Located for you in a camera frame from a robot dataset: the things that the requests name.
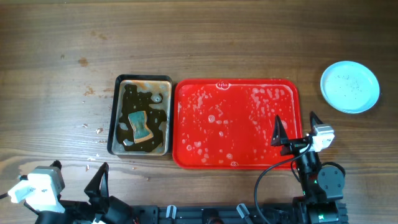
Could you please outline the orange green scrub sponge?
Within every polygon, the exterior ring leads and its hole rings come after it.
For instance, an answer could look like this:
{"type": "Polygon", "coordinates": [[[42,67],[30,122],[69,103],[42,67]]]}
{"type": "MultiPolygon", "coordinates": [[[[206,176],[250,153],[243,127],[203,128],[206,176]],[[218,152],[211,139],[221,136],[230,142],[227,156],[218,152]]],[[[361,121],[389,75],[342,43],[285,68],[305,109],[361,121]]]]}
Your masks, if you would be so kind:
{"type": "Polygon", "coordinates": [[[136,111],[128,114],[128,120],[133,129],[134,142],[136,144],[149,140],[154,136],[147,125],[147,114],[145,111],[136,111]]]}

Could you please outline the white plate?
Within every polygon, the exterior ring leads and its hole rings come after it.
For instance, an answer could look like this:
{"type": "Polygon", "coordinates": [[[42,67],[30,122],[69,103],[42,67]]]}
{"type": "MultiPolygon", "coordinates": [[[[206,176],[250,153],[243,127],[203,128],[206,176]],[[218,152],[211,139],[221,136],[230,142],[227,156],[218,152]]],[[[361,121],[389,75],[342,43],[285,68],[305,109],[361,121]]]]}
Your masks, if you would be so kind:
{"type": "Polygon", "coordinates": [[[370,69],[358,62],[340,61],[330,65],[320,78],[320,90],[334,109],[359,114],[379,100],[380,86],[370,69]]]}

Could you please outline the black water tray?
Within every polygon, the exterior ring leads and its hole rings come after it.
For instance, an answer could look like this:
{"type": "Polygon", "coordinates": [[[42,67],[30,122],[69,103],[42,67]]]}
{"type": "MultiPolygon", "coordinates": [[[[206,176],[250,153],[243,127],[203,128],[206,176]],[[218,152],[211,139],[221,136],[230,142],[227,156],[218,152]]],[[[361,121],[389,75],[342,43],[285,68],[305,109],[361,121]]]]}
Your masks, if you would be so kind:
{"type": "Polygon", "coordinates": [[[164,75],[120,75],[116,78],[107,150],[127,156],[163,156],[170,148],[173,115],[172,79],[164,75]],[[145,111],[153,137],[135,143],[128,114],[145,111]]]}

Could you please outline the red plastic tray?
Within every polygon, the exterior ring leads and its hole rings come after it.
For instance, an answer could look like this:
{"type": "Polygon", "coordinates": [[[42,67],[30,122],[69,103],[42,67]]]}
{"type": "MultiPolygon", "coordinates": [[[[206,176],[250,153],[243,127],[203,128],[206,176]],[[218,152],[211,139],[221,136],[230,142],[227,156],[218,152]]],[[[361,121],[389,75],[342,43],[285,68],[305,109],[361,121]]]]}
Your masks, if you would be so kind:
{"type": "Polygon", "coordinates": [[[272,147],[275,117],[302,137],[299,92],[284,79],[186,79],[174,96],[172,155],[184,169],[264,170],[283,161],[272,147]]]}

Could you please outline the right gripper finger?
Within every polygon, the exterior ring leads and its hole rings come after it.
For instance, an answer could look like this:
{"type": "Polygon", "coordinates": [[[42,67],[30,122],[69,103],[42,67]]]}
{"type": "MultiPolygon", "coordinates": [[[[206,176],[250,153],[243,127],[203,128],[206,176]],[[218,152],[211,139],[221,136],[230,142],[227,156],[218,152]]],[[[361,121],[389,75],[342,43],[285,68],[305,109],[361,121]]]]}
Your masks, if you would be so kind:
{"type": "Polygon", "coordinates": [[[289,143],[289,138],[279,115],[275,116],[274,131],[271,139],[271,146],[283,146],[289,143]]]}
{"type": "Polygon", "coordinates": [[[310,112],[310,126],[312,134],[320,134],[324,131],[324,122],[315,114],[314,111],[310,112]]]}

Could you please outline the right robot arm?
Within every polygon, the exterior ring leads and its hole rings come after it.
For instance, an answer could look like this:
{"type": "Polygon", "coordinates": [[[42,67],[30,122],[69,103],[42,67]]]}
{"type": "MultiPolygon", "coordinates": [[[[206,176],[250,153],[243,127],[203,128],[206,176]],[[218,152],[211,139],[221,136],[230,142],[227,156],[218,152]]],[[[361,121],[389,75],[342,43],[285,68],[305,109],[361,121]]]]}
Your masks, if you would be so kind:
{"type": "Polygon", "coordinates": [[[321,162],[318,153],[335,138],[334,129],[310,113],[311,131],[303,138],[290,139],[279,116],[275,117],[272,146],[282,148],[281,156],[292,155],[303,195],[292,202],[291,223],[348,223],[346,205],[339,203],[345,186],[344,168],[335,162],[321,162]]]}

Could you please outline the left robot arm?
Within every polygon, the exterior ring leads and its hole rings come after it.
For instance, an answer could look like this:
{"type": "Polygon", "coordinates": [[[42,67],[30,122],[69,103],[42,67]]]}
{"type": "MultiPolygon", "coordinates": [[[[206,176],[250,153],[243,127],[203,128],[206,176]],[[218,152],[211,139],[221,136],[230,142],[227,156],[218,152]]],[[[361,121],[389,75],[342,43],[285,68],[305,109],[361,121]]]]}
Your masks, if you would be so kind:
{"type": "Polygon", "coordinates": [[[33,211],[37,223],[138,223],[134,210],[108,191],[109,165],[103,163],[85,187],[87,202],[61,200],[65,182],[60,161],[50,166],[38,166],[28,175],[19,178],[19,183],[8,194],[14,203],[24,201],[24,206],[33,211]]]}

